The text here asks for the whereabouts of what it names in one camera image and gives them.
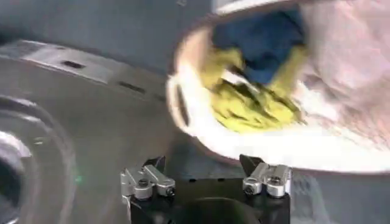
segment screw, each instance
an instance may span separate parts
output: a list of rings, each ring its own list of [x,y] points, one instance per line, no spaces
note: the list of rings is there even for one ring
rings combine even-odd
[[[169,196],[169,197],[173,197],[175,196],[175,189],[173,187],[170,187],[168,188],[166,191],[165,191],[166,195]]]
[[[138,181],[138,185],[140,187],[147,187],[148,184],[149,184],[149,181],[146,178],[142,178]]]
[[[254,194],[254,190],[253,190],[253,188],[251,187],[251,186],[247,186],[247,187],[245,187],[245,189],[244,189],[244,193],[246,194],[246,195],[253,195]]]

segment gray wall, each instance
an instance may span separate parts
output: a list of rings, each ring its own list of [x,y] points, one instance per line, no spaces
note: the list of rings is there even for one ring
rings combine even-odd
[[[182,30],[211,1],[0,0],[0,40],[63,44],[165,74]]]

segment yellow cloth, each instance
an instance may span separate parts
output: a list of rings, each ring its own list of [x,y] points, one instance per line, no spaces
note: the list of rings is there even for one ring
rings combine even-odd
[[[215,118],[228,129],[240,133],[281,128],[298,120],[300,112],[289,95],[293,90],[295,74],[305,57],[303,47],[294,47],[272,83],[265,87],[253,83],[259,92],[251,94],[253,91],[250,92],[247,86],[235,86],[221,79],[227,66],[243,68],[239,50],[214,50],[200,78],[212,92],[211,105]]]

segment silver clamp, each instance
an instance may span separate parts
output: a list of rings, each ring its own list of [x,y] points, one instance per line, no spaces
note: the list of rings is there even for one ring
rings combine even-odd
[[[151,182],[156,184],[159,195],[166,197],[175,196],[176,183],[173,179],[166,177],[152,165],[144,166],[143,171]]]
[[[153,194],[153,185],[143,172],[125,169],[121,173],[123,202],[127,203],[127,197],[132,195],[139,200],[147,200]]]
[[[243,191],[246,195],[260,194],[264,184],[271,197],[280,198],[289,194],[290,182],[291,169],[288,166],[259,163],[251,175],[243,179]]]
[[[138,200],[147,200],[153,196],[154,186],[161,196],[175,195],[175,181],[163,175],[154,166],[144,166],[141,171],[125,169],[121,173],[122,202],[127,204],[131,196]]]

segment blue cloth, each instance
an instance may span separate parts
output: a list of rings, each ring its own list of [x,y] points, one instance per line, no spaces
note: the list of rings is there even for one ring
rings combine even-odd
[[[250,82],[268,84],[287,60],[291,48],[303,43],[302,19],[297,9],[276,11],[220,24],[213,44],[241,50]]]

